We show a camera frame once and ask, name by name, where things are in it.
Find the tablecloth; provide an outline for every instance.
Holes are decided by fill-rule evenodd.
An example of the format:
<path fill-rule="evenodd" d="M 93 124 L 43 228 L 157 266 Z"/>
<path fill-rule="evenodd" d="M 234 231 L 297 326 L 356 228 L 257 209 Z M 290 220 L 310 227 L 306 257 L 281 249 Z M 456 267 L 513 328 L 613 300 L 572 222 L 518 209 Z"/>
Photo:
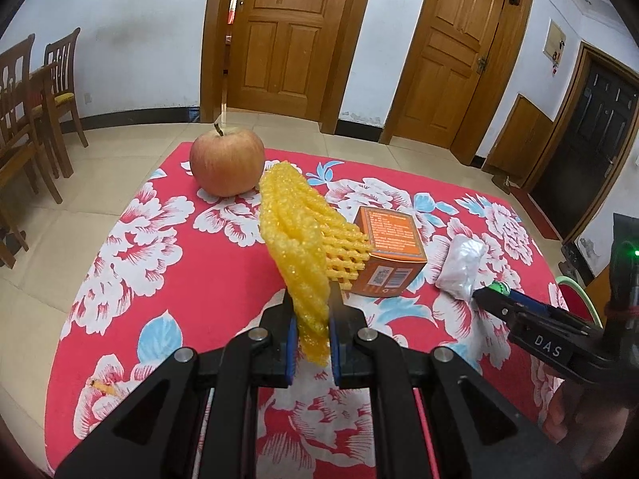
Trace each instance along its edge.
<path fill-rule="evenodd" d="M 180 144 L 137 192 L 71 306 L 47 393 L 52 470 L 176 348 L 222 347 L 282 299 L 283 281 L 258 228 L 259 192 L 210 196 L 192 176 L 190 147 Z M 351 222 L 362 205 L 411 214 L 428 258 L 422 272 L 400 297 L 345 294 L 345 303 L 401 345 L 452 347 L 529 419 L 544 419 L 557 380 L 507 342 L 501 321 L 433 284 L 451 239 L 465 234 L 487 246 L 477 287 L 497 279 L 562 304 L 539 248 L 506 201 L 367 164 L 272 149 L 266 157 L 267 168 L 293 163 Z M 260 391 L 257 443 L 260 478 L 375 477 L 369 395 L 339 390 L 329 366 L 298 361 L 290 388 Z M 103 458 L 117 456 L 105 448 Z"/>

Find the wooden door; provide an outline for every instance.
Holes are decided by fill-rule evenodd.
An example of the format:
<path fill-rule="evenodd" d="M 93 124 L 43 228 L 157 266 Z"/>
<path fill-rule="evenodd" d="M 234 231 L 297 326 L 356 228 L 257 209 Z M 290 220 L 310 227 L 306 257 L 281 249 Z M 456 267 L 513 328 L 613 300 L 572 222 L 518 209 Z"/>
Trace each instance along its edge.
<path fill-rule="evenodd" d="M 389 126 L 393 135 L 449 148 L 488 58 L 504 0 L 432 1 L 424 1 Z"/>
<path fill-rule="evenodd" d="M 239 0 L 227 104 L 317 121 L 345 0 Z"/>
<path fill-rule="evenodd" d="M 530 192 L 563 238 L 586 214 L 616 162 L 638 92 L 621 76 L 592 63 L 566 132 Z"/>

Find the metal screw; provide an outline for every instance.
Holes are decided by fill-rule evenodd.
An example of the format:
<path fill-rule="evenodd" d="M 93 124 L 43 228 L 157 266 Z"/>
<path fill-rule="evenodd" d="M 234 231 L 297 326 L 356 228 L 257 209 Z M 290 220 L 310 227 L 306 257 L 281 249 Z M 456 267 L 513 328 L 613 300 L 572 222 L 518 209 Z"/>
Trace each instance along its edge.
<path fill-rule="evenodd" d="M 377 335 L 379 335 L 379 333 L 373 328 L 361 328 L 357 331 L 357 336 L 364 342 L 372 342 L 377 338 Z"/>
<path fill-rule="evenodd" d="M 433 351 L 433 356 L 435 357 L 435 360 L 446 363 L 450 362 L 455 354 L 452 349 L 448 349 L 447 347 L 436 347 Z"/>
<path fill-rule="evenodd" d="M 174 354 L 173 358 L 181 363 L 186 363 L 193 358 L 193 350 L 190 347 L 180 347 Z"/>
<path fill-rule="evenodd" d="M 253 328 L 248 332 L 248 337 L 255 342 L 259 342 L 268 337 L 268 330 L 266 328 Z"/>

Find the dark security door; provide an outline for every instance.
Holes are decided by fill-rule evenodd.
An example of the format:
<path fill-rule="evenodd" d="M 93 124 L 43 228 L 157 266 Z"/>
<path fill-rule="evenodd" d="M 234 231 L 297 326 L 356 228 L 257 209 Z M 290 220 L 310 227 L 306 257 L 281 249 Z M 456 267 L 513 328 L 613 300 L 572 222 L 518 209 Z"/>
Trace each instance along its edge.
<path fill-rule="evenodd" d="M 637 89 L 592 63 L 568 128 L 530 196 L 566 238 L 586 213 L 621 151 Z"/>

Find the white plastic packet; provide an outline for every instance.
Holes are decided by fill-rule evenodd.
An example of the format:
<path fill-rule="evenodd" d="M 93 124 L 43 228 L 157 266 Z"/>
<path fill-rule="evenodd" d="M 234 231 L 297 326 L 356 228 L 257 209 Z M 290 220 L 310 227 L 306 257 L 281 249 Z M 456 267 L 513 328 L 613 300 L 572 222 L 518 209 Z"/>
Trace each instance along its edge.
<path fill-rule="evenodd" d="M 450 242 L 448 255 L 435 286 L 448 292 L 455 299 L 470 302 L 475 290 L 479 264 L 486 250 L 483 242 L 463 234 L 456 235 Z"/>

